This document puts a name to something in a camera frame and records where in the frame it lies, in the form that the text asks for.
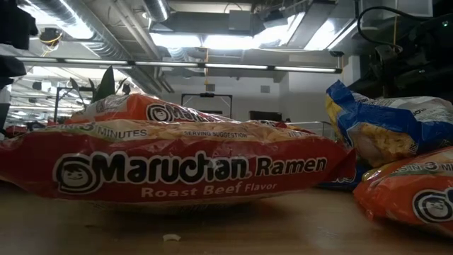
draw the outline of table surface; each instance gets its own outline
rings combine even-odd
[[[311,189],[189,217],[101,210],[0,185],[0,254],[453,254],[453,241],[371,222],[351,193]],[[179,242],[164,242],[178,234]]]

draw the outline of ductwork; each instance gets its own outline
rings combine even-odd
[[[115,36],[104,26],[91,10],[81,0],[25,0],[37,11],[42,11],[54,18],[66,33],[76,39],[88,39],[94,42],[85,42],[84,46],[103,59],[127,60],[131,55],[117,41]],[[83,31],[85,38],[77,37],[75,33]],[[144,71],[138,67],[121,70],[138,82],[141,89],[148,94],[159,94],[161,87]]]
[[[153,22],[163,22],[170,16],[170,6],[166,0],[143,0],[145,9]]]

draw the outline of maruchan logo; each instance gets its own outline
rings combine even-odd
[[[124,152],[111,155],[65,154],[55,164],[54,181],[59,192],[87,194],[97,191],[103,183],[165,183],[196,184],[201,181],[247,179],[252,176],[245,157],[211,158],[205,152],[193,157],[152,156],[129,157]]]
[[[442,191],[424,190],[413,199],[413,210],[426,223],[453,220],[453,188]]]
[[[147,107],[147,117],[149,120],[172,122],[177,120],[189,120],[195,122],[213,122],[214,118],[200,114],[189,108],[182,108],[171,104],[153,103]]]

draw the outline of green leaf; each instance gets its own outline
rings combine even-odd
[[[84,109],[86,109],[86,104],[85,104],[85,101],[84,101],[84,98],[82,97],[82,95],[80,94],[80,90],[79,90],[79,85],[77,84],[76,81],[74,81],[74,79],[72,78],[69,78],[69,82],[71,82],[71,86],[73,89],[75,89],[79,95],[79,98],[82,100],[82,103],[84,105]]]
[[[108,97],[109,95],[115,95],[115,77],[113,76],[113,68],[109,67],[102,77],[101,83],[98,86],[96,95],[93,96],[93,103]]]
[[[116,95],[116,93],[118,93],[118,91],[121,89],[122,84],[125,83],[126,80],[127,80],[127,77],[124,78],[122,81],[120,81],[120,85],[118,86],[118,89],[116,90],[115,95]]]
[[[91,98],[91,102],[93,103],[93,98],[94,98],[94,96],[96,95],[96,87],[94,86],[94,82],[91,81],[90,78],[88,78],[88,81],[90,82],[91,89],[93,90],[93,96],[92,96],[92,98]]]

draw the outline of wooden table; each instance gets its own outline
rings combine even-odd
[[[178,234],[179,242],[163,242]],[[350,193],[307,190],[189,218],[111,212],[0,186],[0,254],[453,254],[453,241],[370,222]]]

